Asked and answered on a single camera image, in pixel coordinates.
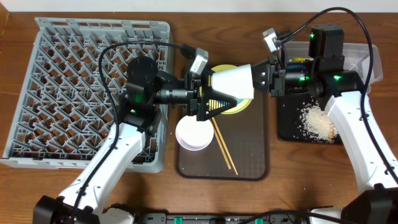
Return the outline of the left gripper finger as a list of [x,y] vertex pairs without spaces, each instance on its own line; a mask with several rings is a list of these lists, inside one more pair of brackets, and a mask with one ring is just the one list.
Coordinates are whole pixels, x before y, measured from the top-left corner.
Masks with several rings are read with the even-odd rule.
[[213,74],[214,70],[205,68],[201,73],[201,89],[211,89],[213,85]]
[[222,93],[213,91],[203,92],[203,120],[211,119],[224,111],[234,108],[237,105],[237,99]]

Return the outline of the green yellow snack wrapper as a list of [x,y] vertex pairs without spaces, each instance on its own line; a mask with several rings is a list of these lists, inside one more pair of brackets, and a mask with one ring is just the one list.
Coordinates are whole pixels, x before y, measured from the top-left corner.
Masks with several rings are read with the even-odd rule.
[[313,58],[306,58],[306,57],[292,57],[289,59],[290,62],[304,62],[306,60],[312,61]]

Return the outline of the white cup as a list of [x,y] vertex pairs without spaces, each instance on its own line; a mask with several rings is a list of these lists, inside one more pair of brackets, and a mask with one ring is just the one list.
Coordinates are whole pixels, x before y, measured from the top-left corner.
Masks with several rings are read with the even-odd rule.
[[214,91],[238,100],[254,98],[251,65],[217,65],[212,68],[211,87]]

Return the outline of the light blue bowl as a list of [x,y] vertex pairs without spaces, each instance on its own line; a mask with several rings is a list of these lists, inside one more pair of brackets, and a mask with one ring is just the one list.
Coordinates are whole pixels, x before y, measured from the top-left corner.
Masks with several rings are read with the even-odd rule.
[[236,102],[237,102],[237,105],[236,105],[237,107],[245,107],[246,100],[237,99]]

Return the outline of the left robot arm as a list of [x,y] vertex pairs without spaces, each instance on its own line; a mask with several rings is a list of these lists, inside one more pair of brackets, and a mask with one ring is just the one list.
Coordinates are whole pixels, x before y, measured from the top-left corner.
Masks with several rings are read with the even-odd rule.
[[149,57],[132,59],[127,66],[126,92],[107,140],[83,172],[57,198],[44,195],[33,212],[34,223],[103,223],[113,220],[103,210],[110,193],[147,141],[158,134],[164,118],[159,104],[187,105],[199,121],[252,98],[248,67],[214,72],[197,56],[184,79],[159,70]]

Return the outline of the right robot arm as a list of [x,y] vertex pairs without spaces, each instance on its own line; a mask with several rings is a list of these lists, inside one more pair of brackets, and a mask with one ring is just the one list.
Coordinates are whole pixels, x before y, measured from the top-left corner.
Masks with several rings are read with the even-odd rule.
[[343,208],[316,208],[293,216],[307,223],[397,223],[397,158],[371,111],[367,86],[344,68],[344,33],[337,25],[311,29],[308,55],[289,62],[291,33],[263,33],[276,56],[252,67],[254,86],[272,96],[309,93],[335,126],[354,169],[359,195]]

